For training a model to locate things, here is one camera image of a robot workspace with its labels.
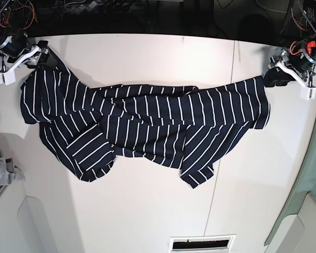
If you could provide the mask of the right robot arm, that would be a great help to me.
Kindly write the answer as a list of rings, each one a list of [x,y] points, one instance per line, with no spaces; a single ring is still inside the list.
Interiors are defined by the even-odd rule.
[[[64,1],[0,1],[1,72],[26,65],[29,69],[54,70],[57,66],[47,41],[51,25]]]

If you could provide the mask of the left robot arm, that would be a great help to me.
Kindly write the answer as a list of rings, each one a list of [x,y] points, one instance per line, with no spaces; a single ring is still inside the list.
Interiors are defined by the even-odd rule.
[[[286,86],[295,81],[293,74],[286,73],[281,66],[298,75],[297,82],[303,81],[308,87],[313,87],[316,68],[316,1],[297,1],[297,5],[305,23],[302,24],[295,18],[294,3],[290,1],[281,32],[286,32],[289,21],[293,21],[303,36],[291,42],[289,46],[275,50],[263,77],[265,87]]]

